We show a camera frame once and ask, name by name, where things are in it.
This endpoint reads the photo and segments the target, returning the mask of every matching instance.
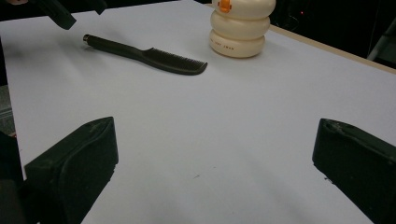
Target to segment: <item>white table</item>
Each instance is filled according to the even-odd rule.
[[[396,145],[396,76],[269,31],[257,57],[208,44],[210,7],[181,1],[6,21],[0,33],[22,163],[113,116],[120,163],[83,223],[371,223],[311,160],[320,118]],[[209,63],[169,74],[85,34]]]

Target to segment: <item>bottle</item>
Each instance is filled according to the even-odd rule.
[[[276,0],[212,0],[210,47],[234,58],[259,54],[275,5]]]

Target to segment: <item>comb teeth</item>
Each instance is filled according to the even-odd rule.
[[[143,56],[151,63],[157,64],[156,67],[158,68],[183,75],[201,74],[207,66],[207,63],[185,58],[160,49],[143,50]]]

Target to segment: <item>comb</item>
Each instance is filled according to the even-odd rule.
[[[207,67],[207,63],[181,57],[160,49],[141,50],[94,35],[84,35],[83,41],[95,49],[137,60],[171,73],[194,76],[203,73]]]

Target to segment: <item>orange cap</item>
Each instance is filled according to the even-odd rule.
[[[224,13],[230,12],[231,8],[233,7],[231,6],[231,0],[220,0],[218,2],[218,6],[220,8],[220,11]]]

